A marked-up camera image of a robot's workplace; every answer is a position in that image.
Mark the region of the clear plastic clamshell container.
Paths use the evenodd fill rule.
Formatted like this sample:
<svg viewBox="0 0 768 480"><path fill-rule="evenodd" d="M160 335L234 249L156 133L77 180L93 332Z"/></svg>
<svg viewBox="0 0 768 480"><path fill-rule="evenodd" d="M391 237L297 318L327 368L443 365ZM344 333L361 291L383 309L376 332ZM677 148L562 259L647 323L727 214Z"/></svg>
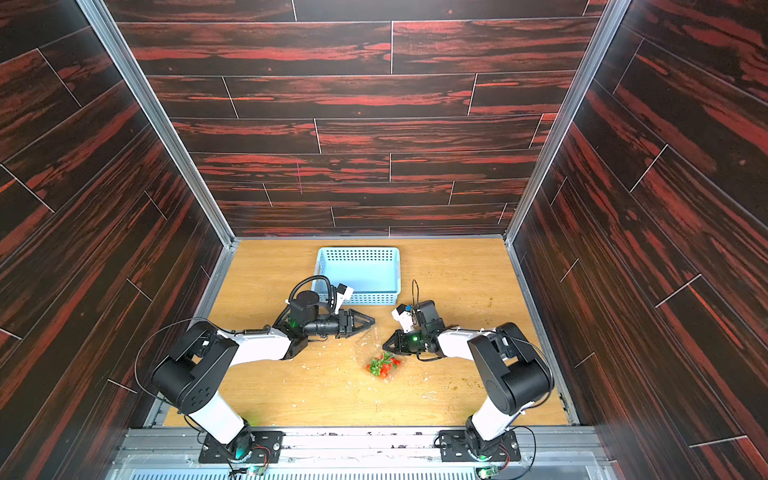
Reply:
<svg viewBox="0 0 768 480"><path fill-rule="evenodd" d="M353 338L355 345L355 362L358 369L363 371L368 377L372 377L381 382L390 382L396 378L399 371L402 369L405 358L403 356L386 352L382 349L383 340L381 335L375 328L372 328L368 334L355 336ZM401 361L400 366L395 366L391 363L392 358L396 358ZM389 375L387 378L380 378L380 371L382 370L382 362L389 361L391 368L383 369L388 370ZM379 366L378 375L372 374L368 370L368 365L375 362Z"/></svg>

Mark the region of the light blue plastic basket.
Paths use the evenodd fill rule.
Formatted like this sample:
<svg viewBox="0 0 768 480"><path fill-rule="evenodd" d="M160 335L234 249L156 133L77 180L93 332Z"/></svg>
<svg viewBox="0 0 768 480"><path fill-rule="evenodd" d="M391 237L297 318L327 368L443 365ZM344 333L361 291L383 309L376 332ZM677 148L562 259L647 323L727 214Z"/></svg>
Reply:
<svg viewBox="0 0 768 480"><path fill-rule="evenodd" d="M400 251L396 247L323 247L315 265L336 286L353 289L347 305L395 305L401 292Z"/></svg>

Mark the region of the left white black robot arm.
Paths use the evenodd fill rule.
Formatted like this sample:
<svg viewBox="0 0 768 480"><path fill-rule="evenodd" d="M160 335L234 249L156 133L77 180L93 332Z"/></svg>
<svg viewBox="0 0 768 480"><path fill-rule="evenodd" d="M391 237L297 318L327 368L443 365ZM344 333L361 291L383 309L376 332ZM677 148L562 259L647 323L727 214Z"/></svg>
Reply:
<svg viewBox="0 0 768 480"><path fill-rule="evenodd" d="M298 320L284 309L275 323L257 330L228 331L209 321L195 323L155 368L151 383L180 413L193 419L240 461L251 449L250 424L219 393L233 366L296 357L313 336L348 338L375 324L354 309L312 313Z"/></svg>

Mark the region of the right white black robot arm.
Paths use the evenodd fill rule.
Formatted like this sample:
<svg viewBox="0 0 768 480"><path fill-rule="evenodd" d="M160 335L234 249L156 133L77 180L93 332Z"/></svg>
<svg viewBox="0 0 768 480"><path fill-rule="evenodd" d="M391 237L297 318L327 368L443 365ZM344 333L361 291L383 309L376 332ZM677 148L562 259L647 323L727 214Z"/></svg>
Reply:
<svg viewBox="0 0 768 480"><path fill-rule="evenodd" d="M445 445L457 445L478 460L496 453L515 454L516 437L509 430L526 410L546 400L554 388L552 372L537 347L514 323L491 330L448 327L431 300L400 304L392 311L400 325L383 349L395 355L430 359L458 358L472 361L487 398L465 423L459 437Z"/></svg>

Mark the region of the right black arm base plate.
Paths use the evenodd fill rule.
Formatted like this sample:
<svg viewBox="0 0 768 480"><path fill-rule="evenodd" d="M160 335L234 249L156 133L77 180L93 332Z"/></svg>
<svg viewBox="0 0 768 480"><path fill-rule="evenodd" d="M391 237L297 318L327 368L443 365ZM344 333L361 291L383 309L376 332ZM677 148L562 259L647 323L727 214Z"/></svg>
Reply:
<svg viewBox="0 0 768 480"><path fill-rule="evenodd" d="M440 430L434 441L443 462L518 462L519 444L514 432L505 431L484 440L472 429Z"/></svg>

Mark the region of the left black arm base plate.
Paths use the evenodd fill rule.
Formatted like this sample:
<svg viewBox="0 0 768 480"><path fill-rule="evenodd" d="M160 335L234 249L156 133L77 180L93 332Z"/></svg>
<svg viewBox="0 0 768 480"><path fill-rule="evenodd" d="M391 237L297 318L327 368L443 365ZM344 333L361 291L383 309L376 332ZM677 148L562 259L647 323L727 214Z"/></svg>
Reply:
<svg viewBox="0 0 768 480"><path fill-rule="evenodd" d="M284 432L251 428L240 432L228 444L218 442L207 434L198 462L201 464L262 464L277 463L282 450Z"/></svg>

